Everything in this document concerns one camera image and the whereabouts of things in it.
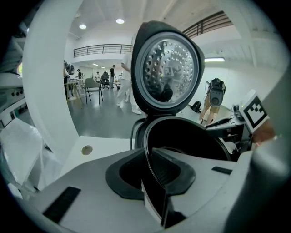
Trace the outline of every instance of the inner pot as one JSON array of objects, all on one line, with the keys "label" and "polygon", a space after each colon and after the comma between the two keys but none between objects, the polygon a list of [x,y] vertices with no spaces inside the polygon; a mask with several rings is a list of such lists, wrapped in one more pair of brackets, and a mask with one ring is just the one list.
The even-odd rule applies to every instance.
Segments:
[{"label": "inner pot", "polygon": [[144,146],[148,154],[152,148],[218,160],[227,160],[228,154],[219,139],[207,135],[205,127],[175,116],[160,117],[149,124]]}]

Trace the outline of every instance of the person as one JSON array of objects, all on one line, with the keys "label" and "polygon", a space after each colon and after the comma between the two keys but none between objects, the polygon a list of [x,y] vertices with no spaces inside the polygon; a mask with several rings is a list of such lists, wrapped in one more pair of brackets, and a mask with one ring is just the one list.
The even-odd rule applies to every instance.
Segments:
[{"label": "person", "polygon": [[252,142],[256,144],[256,147],[258,147],[263,142],[273,138],[276,138],[276,133],[268,119],[253,132]]},{"label": "person", "polygon": [[[224,83],[222,84],[222,86],[223,86],[223,91],[224,91],[224,93],[225,93],[225,89],[226,89],[226,87],[225,87]],[[203,119],[205,113],[206,113],[207,110],[210,108],[210,113],[209,113],[209,116],[208,116],[208,118],[207,118],[207,123],[206,123],[206,125],[209,125],[209,124],[212,122],[212,120],[214,119],[214,114],[215,114],[215,113],[217,114],[218,111],[219,111],[219,108],[220,108],[220,106],[219,106],[219,107],[213,107],[213,106],[210,104],[210,101],[209,101],[209,93],[210,93],[210,86],[208,87],[208,90],[207,90],[207,94],[206,94],[206,98],[205,98],[205,101],[204,101],[204,107],[203,107],[203,110],[201,111],[200,116],[199,116],[199,123],[201,123],[201,121],[202,121],[202,119]]]},{"label": "person", "polygon": [[78,69],[77,72],[78,72],[78,78],[81,79],[82,78],[82,73],[81,73],[80,69]]},{"label": "person", "polygon": [[113,88],[114,77],[116,78],[114,74],[114,69],[115,69],[115,65],[113,65],[112,68],[110,69],[110,88]]},{"label": "person", "polygon": [[123,99],[125,97],[125,94],[127,90],[130,91],[129,93],[129,100],[131,103],[132,112],[135,114],[140,115],[141,112],[138,110],[138,105],[135,101],[135,98],[133,97],[132,92],[132,86],[131,86],[131,75],[130,75],[130,67],[131,67],[131,53],[126,53],[125,56],[122,59],[121,67],[125,69],[125,71],[122,74],[121,78],[121,87],[117,94],[117,106],[120,106],[120,108],[123,107]]},{"label": "person", "polygon": [[64,87],[65,87],[65,98],[67,98],[67,85],[66,84],[68,82],[68,78],[70,78],[70,75],[67,69],[65,68],[65,65],[64,65],[63,77],[64,77]]},{"label": "person", "polygon": [[100,74],[99,74],[99,72],[97,72],[97,76],[96,76],[96,78],[95,78],[95,81],[96,81],[96,82],[100,82]]}]

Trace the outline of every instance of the rice cooker lid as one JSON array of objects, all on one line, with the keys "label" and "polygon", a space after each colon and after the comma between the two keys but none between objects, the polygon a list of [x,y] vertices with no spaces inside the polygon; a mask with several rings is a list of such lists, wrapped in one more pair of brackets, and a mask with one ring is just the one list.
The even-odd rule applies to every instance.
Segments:
[{"label": "rice cooker lid", "polygon": [[149,115],[175,115],[183,109],[192,99],[204,70],[201,50],[176,29],[166,29],[146,41],[144,28],[140,29],[142,35],[139,31],[133,49],[133,93],[138,106]]}]

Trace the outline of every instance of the ceiling light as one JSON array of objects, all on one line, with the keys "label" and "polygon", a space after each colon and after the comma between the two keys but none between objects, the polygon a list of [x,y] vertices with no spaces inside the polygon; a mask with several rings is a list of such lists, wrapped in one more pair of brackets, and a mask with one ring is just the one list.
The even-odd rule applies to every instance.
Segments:
[{"label": "ceiling light", "polygon": [[117,19],[116,22],[117,22],[118,24],[123,24],[123,23],[124,23],[124,20],[123,20],[123,19]]},{"label": "ceiling light", "polygon": [[81,29],[86,29],[86,25],[85,24],[81,24],[80,26],[79,26],[79,28],[81,28]]},{"label": "ceiling light", "polygon": [[225,61],[223,57],[212,57],[212,58],[205,58],[205,62],[212,62],[212,61]]}]

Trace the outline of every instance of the railing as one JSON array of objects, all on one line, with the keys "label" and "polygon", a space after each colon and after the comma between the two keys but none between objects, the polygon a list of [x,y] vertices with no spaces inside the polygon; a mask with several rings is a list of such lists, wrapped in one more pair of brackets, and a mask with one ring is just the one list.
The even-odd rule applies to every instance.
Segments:
[{"label": "railing", "polygon": [[231,20],[223,11],[220,11],[199,21],[198,23],[193,24],[191,27],[183,31],[183,33],[192,39],[208,31],[231,25],[233,25]]},{"label": "railing", "polygon": [[[233,25],[231,20],[227,17],[227,15],[223,11],[220,11],[199,21],[196,24],[193,24],[191,27],[183,31],[183,33],[186,36],[190,37],[190,39],[192,39],[195,36],[201,35],[208,31],[230,25]],[[127,53],[130,52],[131,50],[132,50],[131,45],[119,45],[119,44],[95,45],[74,49],[74,57],[100,53]]]},{"label": "railing", "polygon": [[131,49],[132,49],[131,45],[119,45],[119,44],[87,46],[74,49],[74,57],[100,53],[128,53],[131,51]]}]

